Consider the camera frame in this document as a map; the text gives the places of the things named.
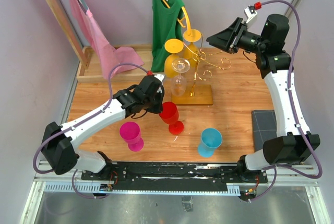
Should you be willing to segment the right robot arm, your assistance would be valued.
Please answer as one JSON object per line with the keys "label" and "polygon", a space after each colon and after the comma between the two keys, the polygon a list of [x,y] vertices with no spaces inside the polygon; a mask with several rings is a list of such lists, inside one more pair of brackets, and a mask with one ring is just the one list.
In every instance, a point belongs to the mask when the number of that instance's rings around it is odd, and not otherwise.
{"label": "right robot arm", "polygon": [[319,135],[312,134],[303,119],[290,70],[291,57],[283,50],[289,28],[286,16],[271,14],[257,35],[249,32],[247,23],[238,17],[229,27],[206,39],[211,46],[230,54],[239,49],[254,53],[256,66],[271,95],[277,136],[265,141],[261,150],[240,157],[236,175],[242,182],[249,182],[255,171],[265,168],[290,169],[309,158],[320,144]]}

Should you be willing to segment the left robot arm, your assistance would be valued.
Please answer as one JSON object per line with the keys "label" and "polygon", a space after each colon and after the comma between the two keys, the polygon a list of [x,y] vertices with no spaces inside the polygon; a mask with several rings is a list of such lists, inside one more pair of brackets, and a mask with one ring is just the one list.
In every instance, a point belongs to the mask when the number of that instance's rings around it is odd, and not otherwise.
{"label": "left robot arm", "polygon": [[134,117],[144,111],[162,112],[164,97],[162,74],[146,75],[139,84],[118,91],[111,100],[84,116],[57,125],[47,125],[41,152],[52,168],[52,172],[62,175],[72,169],[85,170],[95,174],[100,180],[111,176],[110,159],[101,151],[90,152],[79,146],[105,127],[127,117]]}

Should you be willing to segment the magenta goblet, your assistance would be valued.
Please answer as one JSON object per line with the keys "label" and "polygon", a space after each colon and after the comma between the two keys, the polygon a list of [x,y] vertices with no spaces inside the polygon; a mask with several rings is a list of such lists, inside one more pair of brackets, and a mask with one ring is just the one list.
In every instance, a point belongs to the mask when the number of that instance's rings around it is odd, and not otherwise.
{"label": "magenta goblet", "polygon": [[120,127],[120,136],[128,144],[133,152],[138,152],[144,147],[140,127],[135,122],[126,122]]}

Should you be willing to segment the clear wine glass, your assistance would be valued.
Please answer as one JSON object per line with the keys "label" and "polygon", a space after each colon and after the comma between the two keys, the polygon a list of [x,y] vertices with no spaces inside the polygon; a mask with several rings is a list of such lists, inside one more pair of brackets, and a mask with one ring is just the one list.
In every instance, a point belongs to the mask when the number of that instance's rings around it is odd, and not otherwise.
{"label": "clear wine glass", "polygon": [[190,63],[187,59],[177,58],[172,62],[172,68],[177,74],[172,78],[171,92],[174,96],[181,96],[187,86],[187,80],[183,74],[189,71]]}

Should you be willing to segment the yellow goblet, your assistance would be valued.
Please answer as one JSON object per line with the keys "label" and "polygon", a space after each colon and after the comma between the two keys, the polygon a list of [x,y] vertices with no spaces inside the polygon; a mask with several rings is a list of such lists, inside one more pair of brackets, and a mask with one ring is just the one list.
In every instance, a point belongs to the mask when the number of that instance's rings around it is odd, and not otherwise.
{"label": "yellow goblet", "polygon": [[183,50],[183,42],[179,39],[169,39],[164,44],[165,50],[170,54],[164,63],[164,73],[166,77],[173,78],[177,72],[173,69],[172,63],[179,58],[178,54]]}
{"label": "yellow goblet", "polygon": [[191,68],[194,68],[197,61],[194,59],[196,55],[193,54],[193,52],[198,51],[198,47],[195,45],[195,42],[201,39],[201,32],[197,29],[186,30],[183,33],[183,39],[184,41],[189,42],[189,44],[185,46],[185,49],[183,51],[183,58],[189,61]]}

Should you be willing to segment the blue goblet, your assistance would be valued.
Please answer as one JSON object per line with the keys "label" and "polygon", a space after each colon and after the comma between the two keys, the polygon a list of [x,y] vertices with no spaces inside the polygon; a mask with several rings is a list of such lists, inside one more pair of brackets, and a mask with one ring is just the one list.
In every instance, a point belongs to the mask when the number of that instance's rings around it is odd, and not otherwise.
{"label": "blue goblet", "polygon": [[200,144],[198,145],[198,153],[204,158],[210,158],[222,143],[222,134],[217,129],[206,128],[201,133]]}

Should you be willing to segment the red goblet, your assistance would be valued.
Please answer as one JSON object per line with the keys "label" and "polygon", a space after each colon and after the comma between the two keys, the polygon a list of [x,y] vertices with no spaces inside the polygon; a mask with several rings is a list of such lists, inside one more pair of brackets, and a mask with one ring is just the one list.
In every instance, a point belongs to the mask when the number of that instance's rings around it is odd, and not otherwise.
{"label": "red goblet", "polygon": [[171,134],[179,135],[184,130],[184,125],[179,120],[179,111],[175,103],[171,101],[164,102],[159,117],[169,126]]}

